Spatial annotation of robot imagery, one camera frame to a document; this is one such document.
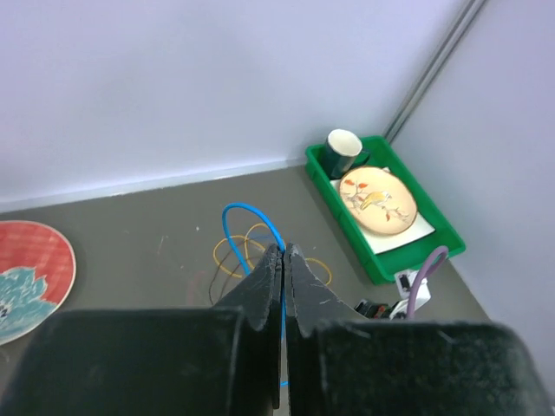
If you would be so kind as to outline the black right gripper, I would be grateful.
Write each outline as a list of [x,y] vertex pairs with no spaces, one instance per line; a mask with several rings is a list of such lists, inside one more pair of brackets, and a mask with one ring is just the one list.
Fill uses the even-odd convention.
[[362,299],[354,310],[368,319],[389,319],[394,305],[388,303],[372,302],[369,299]]

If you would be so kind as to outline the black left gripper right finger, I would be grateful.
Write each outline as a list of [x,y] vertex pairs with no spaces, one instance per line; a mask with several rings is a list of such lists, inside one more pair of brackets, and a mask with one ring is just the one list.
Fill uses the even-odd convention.
[[284,253],[294,415],[549,415],[526,345],[491,322],[369,319]]

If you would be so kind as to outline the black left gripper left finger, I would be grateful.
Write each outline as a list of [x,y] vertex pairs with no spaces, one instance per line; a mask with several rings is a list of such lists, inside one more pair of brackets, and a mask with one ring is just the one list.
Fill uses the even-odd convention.
[[36,332],[4,415],[270,415],[280,404],[284,252],[210,308],[76,310]]

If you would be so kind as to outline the green plastic bin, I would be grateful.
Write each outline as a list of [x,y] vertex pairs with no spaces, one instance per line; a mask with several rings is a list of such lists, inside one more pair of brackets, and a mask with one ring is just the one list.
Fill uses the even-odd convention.
[[466,245],[389,143],[361,140],[352,153],[327,144],[305,150],[306,171],[376,285],[418,269],[437,247],[451,257]]

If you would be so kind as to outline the beige bird plate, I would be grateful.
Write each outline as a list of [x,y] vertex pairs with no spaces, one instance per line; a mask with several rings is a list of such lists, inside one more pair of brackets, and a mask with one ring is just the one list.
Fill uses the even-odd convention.
[[393,173],[364,166],[347,172],[338,184],[340,199],[366,230],[397,235],[407,230],[418,213],[411,191]]

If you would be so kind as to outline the dark green mug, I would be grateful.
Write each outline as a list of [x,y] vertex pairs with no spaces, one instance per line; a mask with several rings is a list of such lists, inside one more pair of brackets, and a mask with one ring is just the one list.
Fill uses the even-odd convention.
[[362,140],[344,129],[332,130],[324,144],[322,168],[330,179],[340,179],[350,169],[366,165],[370,152],[363,147]]

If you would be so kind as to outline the red floral plate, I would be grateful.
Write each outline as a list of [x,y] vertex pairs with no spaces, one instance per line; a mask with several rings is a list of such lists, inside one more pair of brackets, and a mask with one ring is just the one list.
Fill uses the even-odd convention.
[[33,331],[67,299],[76,259],[69,240],[46,224],[1,222],[1,344]]

